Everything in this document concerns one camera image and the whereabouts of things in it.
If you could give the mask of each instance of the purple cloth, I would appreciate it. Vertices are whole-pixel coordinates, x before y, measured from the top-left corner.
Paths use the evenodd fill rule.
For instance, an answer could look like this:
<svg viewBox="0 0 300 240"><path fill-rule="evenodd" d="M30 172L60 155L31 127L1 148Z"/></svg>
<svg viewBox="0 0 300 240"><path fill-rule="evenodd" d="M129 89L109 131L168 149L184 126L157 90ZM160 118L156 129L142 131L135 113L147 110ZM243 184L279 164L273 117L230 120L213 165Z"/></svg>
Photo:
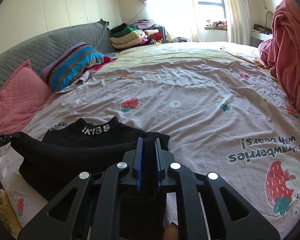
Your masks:
<svg viewBox="0 0 300 240"><path fill-rule="evenodd" d="M131 25L137 27L139 30L146 30L147 28L153 26L153 24L154 23L150 21L137 21Z"/></svg>

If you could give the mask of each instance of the pink quilted pillow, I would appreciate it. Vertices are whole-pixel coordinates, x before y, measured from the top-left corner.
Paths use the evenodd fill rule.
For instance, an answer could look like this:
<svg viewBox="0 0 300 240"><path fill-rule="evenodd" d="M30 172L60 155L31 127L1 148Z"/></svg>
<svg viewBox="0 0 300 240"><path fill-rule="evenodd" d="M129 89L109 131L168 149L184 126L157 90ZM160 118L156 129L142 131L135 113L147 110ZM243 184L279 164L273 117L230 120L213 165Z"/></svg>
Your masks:
<svg viewBox="0 0 300 240"><path fill-rule="evenodd" d="M25 61L0 89L0 134L21 131L52 93Z"/></svg>

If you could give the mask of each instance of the window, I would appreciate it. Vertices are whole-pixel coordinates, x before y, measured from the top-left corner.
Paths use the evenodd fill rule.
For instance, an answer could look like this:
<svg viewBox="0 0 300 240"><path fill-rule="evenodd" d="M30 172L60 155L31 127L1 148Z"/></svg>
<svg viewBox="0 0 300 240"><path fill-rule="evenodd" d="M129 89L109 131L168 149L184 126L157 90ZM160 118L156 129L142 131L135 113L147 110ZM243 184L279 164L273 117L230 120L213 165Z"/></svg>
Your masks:
<svg viewBox="0 0 300 240"><path fill-rule="evenodd" d="M198 10L205 20L226 19L226 8L224 0L198 0Z"/></svg>

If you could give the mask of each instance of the blue stripe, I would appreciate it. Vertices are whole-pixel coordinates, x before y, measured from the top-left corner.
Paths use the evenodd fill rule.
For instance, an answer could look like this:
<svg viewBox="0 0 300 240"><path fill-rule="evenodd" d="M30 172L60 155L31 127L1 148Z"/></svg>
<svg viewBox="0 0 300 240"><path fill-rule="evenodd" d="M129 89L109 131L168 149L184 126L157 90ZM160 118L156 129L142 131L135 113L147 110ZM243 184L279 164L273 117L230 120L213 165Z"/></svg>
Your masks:
<svg viewBox="0 0 300 240"><path fill-rule="evenodd" d="M65 79L62 81L60 84L60 87L56 87L56 84L58 83L58 79L53 78L54 85L53 85L53 90L62 90L63 88L67 87L70 85L70 82L72 79L77 76L78 74L80 75L82 73L82 66L84 66L86 63L91 62L95 58L100 57L101 54L99 52L92 52L88 55L86 55L70 72L69 74L65 77Z"/></svg>
<svg viewBox="0 0 300 240"><path fill-rule="evenodd" d="M79 57L82 56L85 52L89 50L95 50L92 46L87 46L85 48L81 48L76 54L74 54L71 58L69 58L66 62L64 62L58 69L58 71L55 73L54 78L51 82L52 89L56 86L57 80L60 78L60 76L64 73L64 71L73 64Z"/></svg>

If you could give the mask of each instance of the pink blanket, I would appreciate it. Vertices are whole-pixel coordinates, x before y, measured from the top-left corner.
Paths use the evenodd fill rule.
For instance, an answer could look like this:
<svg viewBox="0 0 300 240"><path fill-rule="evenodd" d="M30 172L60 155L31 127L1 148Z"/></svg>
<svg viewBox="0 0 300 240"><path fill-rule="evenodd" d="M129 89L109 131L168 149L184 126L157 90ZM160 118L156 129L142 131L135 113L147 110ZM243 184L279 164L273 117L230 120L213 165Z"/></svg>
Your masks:
<svg viewBox="0 0 300 240"><path fill-rule="evenodd" d="M295 0L277 6L272 29L273 38L259 45L260 57L300 111L300 7Z"/></svg>

